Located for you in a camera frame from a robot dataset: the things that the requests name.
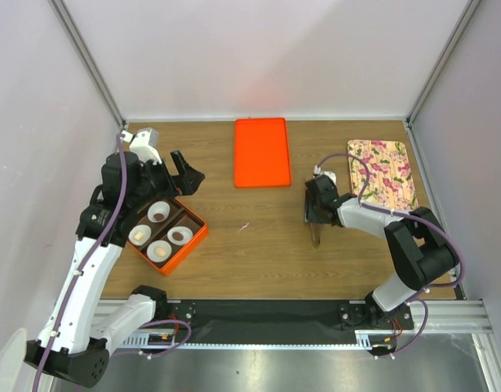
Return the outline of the dark round chocolate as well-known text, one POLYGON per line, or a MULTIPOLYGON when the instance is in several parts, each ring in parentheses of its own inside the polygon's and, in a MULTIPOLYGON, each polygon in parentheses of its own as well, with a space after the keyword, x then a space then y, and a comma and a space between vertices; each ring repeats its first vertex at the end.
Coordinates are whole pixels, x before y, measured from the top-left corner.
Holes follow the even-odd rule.
POLYGON ((172 238, 177 241, 181 241, 184 239, 184 236, 180 232, 174 232, 172 234, 172 238))

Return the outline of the orange tray lid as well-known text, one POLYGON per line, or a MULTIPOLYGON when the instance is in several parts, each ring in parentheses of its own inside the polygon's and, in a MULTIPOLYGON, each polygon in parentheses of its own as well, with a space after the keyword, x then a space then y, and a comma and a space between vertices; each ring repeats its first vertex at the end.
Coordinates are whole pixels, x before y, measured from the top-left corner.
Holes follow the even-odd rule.
POLYGON ((291 185, 284 118, 239 118, 235 121, 233 183, 237 188, 291 185))

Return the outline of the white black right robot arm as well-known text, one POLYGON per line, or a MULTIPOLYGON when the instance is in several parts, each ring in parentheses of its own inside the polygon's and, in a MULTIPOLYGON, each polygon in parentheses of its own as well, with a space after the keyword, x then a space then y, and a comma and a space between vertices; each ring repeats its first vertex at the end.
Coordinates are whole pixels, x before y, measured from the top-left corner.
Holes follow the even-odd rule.
POLYGON ((390 211, 356 195, 339 194, 326 174, 314 176, 304 186, 307 223, 358 229, 387 242, 394 273, 365 298, 365 317, 372 327, 386 327, 409 299, 460 262, 437 218, 426 207, 390 211))

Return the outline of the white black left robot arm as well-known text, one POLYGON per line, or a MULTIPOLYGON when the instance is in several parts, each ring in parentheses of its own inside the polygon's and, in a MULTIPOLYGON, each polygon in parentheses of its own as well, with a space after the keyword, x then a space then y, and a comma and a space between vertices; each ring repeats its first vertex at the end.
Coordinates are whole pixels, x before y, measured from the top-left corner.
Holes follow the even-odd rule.
POLYGON ((116 349, 135 330, 173 323, 166 293, 141 285, 104 324, 91 327, 104 285, 142 208, 193 195, 205 179, 179 150, 171 152, 171 158, 178 170, 175 175, 165 163, 143 161, 129 151, 105 159, 102 182, 80 215, 73 259, 53 312, 38 337, 26 344, 24 362, 37 370, 34 390, 43 374, 91 388, 104 375, 116 349))

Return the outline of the metal tongs with red grip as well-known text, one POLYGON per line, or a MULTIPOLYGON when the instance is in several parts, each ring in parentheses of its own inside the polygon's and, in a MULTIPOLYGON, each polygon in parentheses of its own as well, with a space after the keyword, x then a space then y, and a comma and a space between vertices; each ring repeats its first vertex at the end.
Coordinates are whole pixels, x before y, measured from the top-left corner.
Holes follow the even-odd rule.
POLYGON ((312 245, 315 249, 318 249, 321 245, 321 228, 322 224, 319 223, 310 224, 311 240, 312 240, 312 245))

